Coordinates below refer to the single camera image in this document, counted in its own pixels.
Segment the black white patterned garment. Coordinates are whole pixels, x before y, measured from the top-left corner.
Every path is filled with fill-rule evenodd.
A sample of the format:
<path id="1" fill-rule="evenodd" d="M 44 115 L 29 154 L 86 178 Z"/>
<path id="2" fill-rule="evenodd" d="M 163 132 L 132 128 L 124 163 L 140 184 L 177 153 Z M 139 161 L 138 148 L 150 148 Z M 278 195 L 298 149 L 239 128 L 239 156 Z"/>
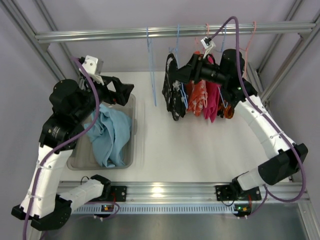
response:
<path id="1" fill-rule="evenodd" d="M 186 115 L 185 98 L 183 90 L 185 86 L 174 78 L 174 73 L 178 70 L 178 63 L 173 53 L 169 53 L 165 64 L 165 76 L 162 87 L 162 95 L 165 99 L 166 109 L 174 121 L 178 121 Z"/>

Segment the light blue trousers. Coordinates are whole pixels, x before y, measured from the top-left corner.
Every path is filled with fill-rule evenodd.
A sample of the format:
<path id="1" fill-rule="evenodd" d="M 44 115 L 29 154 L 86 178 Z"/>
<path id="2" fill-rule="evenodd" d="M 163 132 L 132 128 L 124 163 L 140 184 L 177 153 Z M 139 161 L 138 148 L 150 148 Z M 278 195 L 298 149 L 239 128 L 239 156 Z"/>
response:
<path id="1" fill-rule="evenodd" d="M 98 118 L 86 135 L 101 167 L 124 167 L 123 148 L 131 137 L 132 119 L 122 111 L 100 104 Z"/>

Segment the light blue wire hanger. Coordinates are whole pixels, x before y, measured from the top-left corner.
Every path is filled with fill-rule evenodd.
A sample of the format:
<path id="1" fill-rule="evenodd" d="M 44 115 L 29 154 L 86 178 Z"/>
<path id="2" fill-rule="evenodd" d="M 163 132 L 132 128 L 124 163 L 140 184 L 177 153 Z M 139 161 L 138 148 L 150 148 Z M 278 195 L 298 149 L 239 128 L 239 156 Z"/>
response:
<path id="1" fill-rule="evenodd" d="M 153 42 L 150 38 L 149 27 L 146 27 L 146 40 L 147 40 L 147 53 L 148 53 L 148 67 L 150 73 L 150 81 L 152 88 L 152 97 L 154 106 L 157 107 L 157 93 L 156 93 L 156 81 L 154 71 L 154 55 L 153 55 Z"/>

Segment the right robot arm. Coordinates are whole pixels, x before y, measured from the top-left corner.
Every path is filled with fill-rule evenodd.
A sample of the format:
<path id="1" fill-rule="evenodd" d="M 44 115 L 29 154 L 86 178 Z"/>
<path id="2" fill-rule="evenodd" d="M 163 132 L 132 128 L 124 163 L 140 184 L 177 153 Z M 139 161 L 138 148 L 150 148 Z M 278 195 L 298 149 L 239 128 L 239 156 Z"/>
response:
<path id="1" fill-rule="evenodd" d="M 232 191 L 240 195 L 263 185 L 273 186 L 301 172 L 308 154 L 305 144 L 289 138 L 265 110 L 261 98 L 250 82 L 243 78 L 245 60 L 236 49 L 226 49 L 219 64 L 211 64 L 200 54 L 193 54 L 181 67 L 172 67 L 169 75 L 181 83 L 201 80 L 222 88 L 222 97 L 240 114 L 262 145 L 267 161 L 237 177 L 230 183 Z"/>

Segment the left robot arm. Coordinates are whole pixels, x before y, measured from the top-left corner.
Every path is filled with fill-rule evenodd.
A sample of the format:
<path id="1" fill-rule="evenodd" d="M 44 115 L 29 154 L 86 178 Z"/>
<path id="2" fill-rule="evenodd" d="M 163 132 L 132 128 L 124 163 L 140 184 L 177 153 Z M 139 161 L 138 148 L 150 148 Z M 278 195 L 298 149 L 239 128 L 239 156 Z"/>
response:
<path id="1" fill-rule="evenodd" d="M 14 217 L 41 232 L 58 230 L 82 205 L 111 199 L 111 181 L 98 174 L 68 192 L 57 190 L 77 140 L 87 132 L 83 122 L 102 102 L 125 106 L 134 87 L 114 76 L 92 82 L 91 89 L 81 89 L 73 79 L 53 87 L 52 115 L 42 126 L 36 168 L 26 197 L 12 208 Z"/>

